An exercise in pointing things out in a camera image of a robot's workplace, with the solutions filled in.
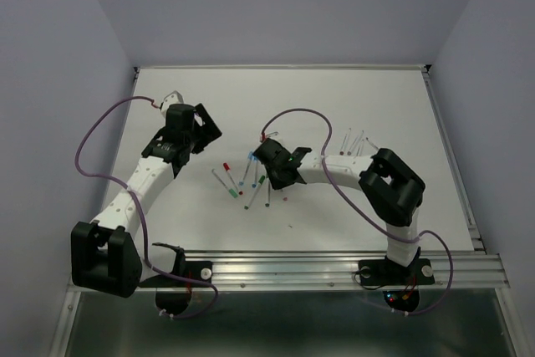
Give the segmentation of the dark red capped pen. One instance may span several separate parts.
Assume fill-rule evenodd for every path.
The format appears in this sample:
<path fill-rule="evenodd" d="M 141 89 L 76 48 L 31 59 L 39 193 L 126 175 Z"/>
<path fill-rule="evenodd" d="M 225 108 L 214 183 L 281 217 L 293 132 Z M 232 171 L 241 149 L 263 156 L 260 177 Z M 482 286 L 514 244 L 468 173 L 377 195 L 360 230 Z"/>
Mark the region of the dark red capped pen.
<path fill-rule="evenodd" d="M 349 127 L 345 134 L 344 134 L 344 139 L 343 139 L 343 142 L 342 142 L 342 145 L 340 146 L 340 149 L 339 149 L 339 154 L 341 156 L 343 156 L 347 149 L 348 149 L 348 146 L 349 146 L 349 140 L 350 140 L 350 136 L 351 136 L 351 131 L 352 131 L 352 128 Z"/>

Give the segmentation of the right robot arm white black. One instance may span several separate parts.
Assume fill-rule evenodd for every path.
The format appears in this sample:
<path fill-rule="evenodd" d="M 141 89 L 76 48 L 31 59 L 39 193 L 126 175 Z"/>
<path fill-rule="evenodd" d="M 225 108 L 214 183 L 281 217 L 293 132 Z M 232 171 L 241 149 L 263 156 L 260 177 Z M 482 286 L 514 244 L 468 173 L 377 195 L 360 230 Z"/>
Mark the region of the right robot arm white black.
<path fill-rule="evenodd" d="M 385 223 L 379 229 L 387 236 L 387 277 L 403 282 L 414 273 L 420 251 L 416 221 L 425 183 L 392 150 L 380 148 L 372 156 L 322 156 L 307 147 L 291 152 L 268 138 L 253 155 L 275 190 L 330 184 L 340 195 L 344 187 L 361 191 Z"/>

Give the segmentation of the purple capped pen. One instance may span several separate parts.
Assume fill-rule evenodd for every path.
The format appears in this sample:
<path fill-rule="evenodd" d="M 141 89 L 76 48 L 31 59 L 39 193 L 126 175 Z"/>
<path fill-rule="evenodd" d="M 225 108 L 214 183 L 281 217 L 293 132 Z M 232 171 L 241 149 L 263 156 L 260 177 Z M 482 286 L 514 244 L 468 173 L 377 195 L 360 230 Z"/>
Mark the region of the purple capped pen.
<path fill-rule="evenodd" d="M 357 149 L 360 141 L 362 141 L 363 136 L 364 136 L 364 131 L 361 130 L 360 133 L 356 136 L 356 138 L 352 142 L 352 144 L 350 145 L 349 149 L 347 150 L 347 155 L 348 156 L 351 156 L 356 152 L 356 149 Z"/>

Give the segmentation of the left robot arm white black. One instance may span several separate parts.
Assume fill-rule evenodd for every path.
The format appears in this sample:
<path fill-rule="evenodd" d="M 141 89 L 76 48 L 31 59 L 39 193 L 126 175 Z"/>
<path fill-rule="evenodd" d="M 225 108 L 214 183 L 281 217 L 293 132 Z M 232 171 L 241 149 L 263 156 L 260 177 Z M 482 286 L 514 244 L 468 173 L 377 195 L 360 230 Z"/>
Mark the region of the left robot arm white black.
<path fill-rule="evenodd" d="M 203 281 L 186 278 L 181 248 L 157 267 L 149 259 L 149 241 L 135 245 L 137 232 L 147 233 L 145 214 L 178 176 L 192 154 L 199 154 L 222 133 L 202 104 L 162 103 L 165 124 L 141 153 L 127 182 L 110 176 L 120 186 L 112 202 L 90 222 L 78 222 L 70 235 L 71 276 L 75 285 L 128 298 L 139 284 L 158 275 L 166 284 Z"/>

